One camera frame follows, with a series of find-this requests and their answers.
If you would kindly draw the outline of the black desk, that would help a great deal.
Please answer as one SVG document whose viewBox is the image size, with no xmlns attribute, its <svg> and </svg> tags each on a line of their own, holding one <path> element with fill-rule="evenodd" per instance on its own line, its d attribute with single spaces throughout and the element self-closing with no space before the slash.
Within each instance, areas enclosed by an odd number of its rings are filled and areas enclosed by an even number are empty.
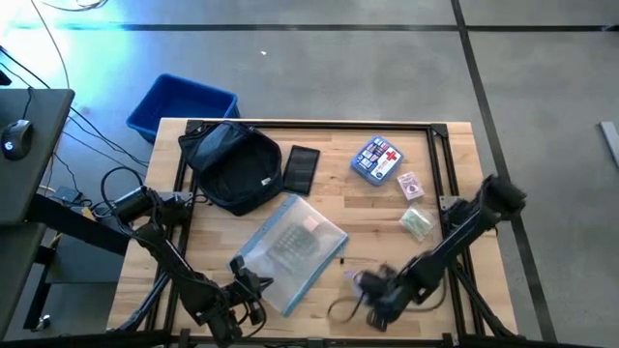
<svg viewBox="0 0 619 348">
<path fill-rule="evenodd" d="M 124 255 L 129 239 L 115 229 L 37 193 L 74 100 L 71 89 L 0 89 L 0 341 L 14 317 L 47 229 Z M 6 159 L 6 126 L 32 123 L 30 152 Z"/>
</svg>

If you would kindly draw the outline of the black aluminium table frame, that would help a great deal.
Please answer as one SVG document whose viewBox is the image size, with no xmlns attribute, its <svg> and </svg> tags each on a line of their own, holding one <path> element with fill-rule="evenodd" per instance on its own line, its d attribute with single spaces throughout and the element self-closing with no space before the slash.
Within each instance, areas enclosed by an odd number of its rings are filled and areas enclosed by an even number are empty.
<svg viewBox="0 0 619 348">
<path fill-rule="evenodd" d="M 222 119 L 174 119 L 160 122 L 154 151 L 147 171 L 146 184 L 154 189 L 173 189 L 180 163 L 178 137 L 197 126 L 215 124 Z M 319 213 L 349 235 L 343 252 L 344 263 L 334 260 L 315 282 L 289 317 L 279 315 L 268 304 L 265 327 L 246 344 L 318 344 L 326 348 L 351 347 L 441 347 L 452 346 L 458 331 L 475 332 L 472 305 L 459 284 L 449 288 L 445 302 L 426 313 L 405 312 L 381 333 L 369 327 L 366 307 L 360 307 L 348 324 L 326 317 L 332 301 L 352 295 L 345 272 L 377 269 L 380 264 L 403 266 L 414 255 L 439 242 L 440 228 L 420 243 L 409 236 L 398 220 L 408 207 L 396 179 L 374 187 L 349 168 L 353 155 L 373 135 L 381 135 L 404 154 L 398 175 L 412 171 L 421 180 L 426 194 L 422 208 L 435 216 L 440 211 L 440 195 L 472 198 L 483 173 L 472 126 L 464 122 L 353 122 L 319 120 L 228 119 L 254 126 L 276 141 L 281 148 L 283 165 L 292 145 L 320 151 L 310 195 L 304 198 Z M 226 265 L 250 236 L 285 200 L 282 193 L 255 211 L 242 217 L 207 204 L 197 204 L 186 235 L 186 259 L 194 269 L 222 284 L 232 280 Z M 486 232 L 470 249 L 471 265 L 477 289 L 502 323 L 517 334 L 516 319 L 509 294 L 506 272 L 496 232 Z M 107 321 L 109 328 L 129 319 L 155 281 L 156 261 L 137 242 L 130 242 L 123 263 L 113 305 Z M 206 326 L 198 327 L 182 308 L 175 306 L 171 285 L 162 292 L 154 315 L 155 329 L 171 329 L 172 335 L 189 329 L 190 338 L 211 343 Z"/>
</svg>

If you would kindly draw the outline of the black calculator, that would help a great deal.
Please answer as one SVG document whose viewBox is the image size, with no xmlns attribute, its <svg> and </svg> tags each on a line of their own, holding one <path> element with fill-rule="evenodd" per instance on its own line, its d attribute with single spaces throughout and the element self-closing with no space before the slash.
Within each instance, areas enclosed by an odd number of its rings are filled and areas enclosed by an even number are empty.
<svg viewBox="0 0 619 348">
<path fill-rule="evenodd" d="M 289 273 L 308 274 L 320 253 L 318 238 L 306 227 L 293 224 L 284 229 L 271 246 L 267 256 Z"/>
</svg>

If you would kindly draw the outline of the blue plastic bin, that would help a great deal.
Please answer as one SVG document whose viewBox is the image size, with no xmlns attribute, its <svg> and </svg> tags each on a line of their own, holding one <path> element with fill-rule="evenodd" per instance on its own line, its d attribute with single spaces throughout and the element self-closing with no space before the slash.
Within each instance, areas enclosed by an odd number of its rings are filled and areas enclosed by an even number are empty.
<svg viewBox="0 0 619 348">
<path fill-rule="evenodd" d="M 240 118 L 238 96 L 169 73 L 159 75 L 126 125 L 153 144 L 163 118 Z"/>
</svg>

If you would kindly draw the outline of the blue first aid kit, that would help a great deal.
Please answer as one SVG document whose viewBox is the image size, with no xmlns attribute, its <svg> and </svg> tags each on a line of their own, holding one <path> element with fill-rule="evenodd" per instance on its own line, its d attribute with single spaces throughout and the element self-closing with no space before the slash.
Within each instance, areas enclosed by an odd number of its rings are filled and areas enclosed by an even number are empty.
<svg viewBox="0 0 619 348">
<path fill-rule="evenodd" d="M 375 135 L 352 158 L 350 168 L 371 185 L 380 187 L 396 173 L 403 160 L 400 149 Z"/>
</svg>

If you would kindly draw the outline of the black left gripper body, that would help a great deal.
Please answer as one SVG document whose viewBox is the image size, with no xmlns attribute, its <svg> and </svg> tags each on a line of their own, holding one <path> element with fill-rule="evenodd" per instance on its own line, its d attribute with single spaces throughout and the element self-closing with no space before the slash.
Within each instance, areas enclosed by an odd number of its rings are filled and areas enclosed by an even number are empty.
<svg viewBox="0 0 619 348">
<path fill-rule="evenodd" d="M 243 317 L 237 321 L 242 325 L 250 320 L 252 325 L 262 329 L 267 321 L 267 313 L 261 302 L 262 292 L 273 283 L 267 276 L 259 276 L 252 271 L 237 271 L 234 273 L 233 290 L 236 293 L 237 303 L 246 310 Z"/>
</svg>

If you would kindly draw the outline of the pink card packet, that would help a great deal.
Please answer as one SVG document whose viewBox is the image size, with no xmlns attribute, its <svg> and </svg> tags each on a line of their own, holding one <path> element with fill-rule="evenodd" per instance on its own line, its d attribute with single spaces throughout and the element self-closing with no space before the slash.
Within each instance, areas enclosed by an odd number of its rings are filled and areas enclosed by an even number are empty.
<svg viewBox="0 0 619 348">
<path fill-rule="evenodd" d="M 398 183 L 408 201 L 422 197 L 425 191 L 414 172 L 407 172 L 398 176 Z"/>
</svg>

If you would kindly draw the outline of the navy backpack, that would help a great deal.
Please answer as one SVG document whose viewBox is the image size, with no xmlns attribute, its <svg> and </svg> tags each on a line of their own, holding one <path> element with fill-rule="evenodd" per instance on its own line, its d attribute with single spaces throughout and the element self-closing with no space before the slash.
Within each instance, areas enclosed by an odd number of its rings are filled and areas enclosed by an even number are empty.
<svg viewBox="0 0 619 348">
<path fill-rule="evenodd" d="M 178 143 L 203 194 L 237 217 L 283 190 L 280 146 L 254 127 L 219 122 L 180 136 Z"/>
</svg>

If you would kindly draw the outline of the green clear packet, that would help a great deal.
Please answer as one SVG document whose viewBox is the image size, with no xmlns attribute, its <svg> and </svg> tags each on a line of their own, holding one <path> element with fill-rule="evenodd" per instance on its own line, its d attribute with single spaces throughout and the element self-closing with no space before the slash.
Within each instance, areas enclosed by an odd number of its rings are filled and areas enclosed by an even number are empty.
<svg viewBox="0 0 619 348">
<path fill-rule="evenodd" d="M 425 210 L 409 206 L 401 216 L 399 223 L 415 239 L 422 242 L 434 228 L 434 219 Z"/>
</svg>

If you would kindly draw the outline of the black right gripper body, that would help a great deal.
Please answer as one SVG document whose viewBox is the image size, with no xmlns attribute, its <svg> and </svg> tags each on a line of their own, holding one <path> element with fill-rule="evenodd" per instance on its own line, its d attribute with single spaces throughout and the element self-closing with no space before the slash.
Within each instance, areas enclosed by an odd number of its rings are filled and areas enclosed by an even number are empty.
<svg viewBox="0 0 619 348">
<path fill-rule="evenodd" d="M 380 293 L 363 292 L 367 304 L 378 312 L 385 310 L 389 311 L 390 315 L 401 315 L 404 310 L 404 284 L 399 278 L 398 271 L 387 264 L 382 264 L 373 273 L 385 279 L 385 288 Z"/>
</svg>

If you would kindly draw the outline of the black power adapter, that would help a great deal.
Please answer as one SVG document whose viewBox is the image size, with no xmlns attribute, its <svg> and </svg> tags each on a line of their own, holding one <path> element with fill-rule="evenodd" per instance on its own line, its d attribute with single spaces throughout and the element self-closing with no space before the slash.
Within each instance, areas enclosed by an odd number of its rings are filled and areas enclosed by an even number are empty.
<svg viewBox="0 0 619 348">
<path fill-rule="evenodd" d="M 74 188 L 59 187 L 51 197 L 65 206 L 80 206 L 82 193 Z"/>
</svg>

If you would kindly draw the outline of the grey metal bar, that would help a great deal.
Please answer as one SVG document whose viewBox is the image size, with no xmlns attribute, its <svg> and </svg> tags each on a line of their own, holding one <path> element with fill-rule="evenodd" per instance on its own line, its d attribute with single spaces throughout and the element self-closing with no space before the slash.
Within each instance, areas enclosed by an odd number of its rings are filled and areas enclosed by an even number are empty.
<svg viewBox="0 0 619 348">
<path fill-rule="evenodd" d="M 599 123 L 600 130 L 605 139 L 608 151 L 610 152 L 615 165 L 619 168 L 619 133 L 611 121 Z"/>
</svg>

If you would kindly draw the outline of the black computer mouse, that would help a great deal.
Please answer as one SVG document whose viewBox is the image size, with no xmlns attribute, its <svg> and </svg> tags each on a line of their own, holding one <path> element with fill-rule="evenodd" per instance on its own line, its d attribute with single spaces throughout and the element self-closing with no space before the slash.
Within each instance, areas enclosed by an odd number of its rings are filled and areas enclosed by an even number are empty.
<svg viewBox="0 0 619 348">
<path fill-rule="evenodd" d="M 0 135 L 0 149 L 7 160 L 21 160 L 31 150 L 33 124 L 20 119 L 8 124 Z"/>
</svg>

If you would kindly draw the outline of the clear mesh pouch blue trim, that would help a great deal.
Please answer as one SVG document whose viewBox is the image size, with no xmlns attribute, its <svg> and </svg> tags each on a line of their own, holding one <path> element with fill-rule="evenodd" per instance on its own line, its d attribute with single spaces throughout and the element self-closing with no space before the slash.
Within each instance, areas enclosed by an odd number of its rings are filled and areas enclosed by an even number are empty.
<svg viewBox="0 0 619 348">
<path fill-rule="evenodd" d="M 289 273 L 267 256 L 267 249 L 286 227 L 293 224 L 303 226 L 303 220 L 309 216 L 320 222 L 312 231 L 320 242 L 320 253 L 310 273 Z M 291 194 L 246 241 L 238 254 L 243 256 L 246 267 L 251 271 L 273 279 L 273 283 L 262 292 L 262 298 L 280 315 L 287 317 L 334 258 L 342 253 L 348 240 L 346 232 L 326 219 L 301 196 Z"/>
</svg>

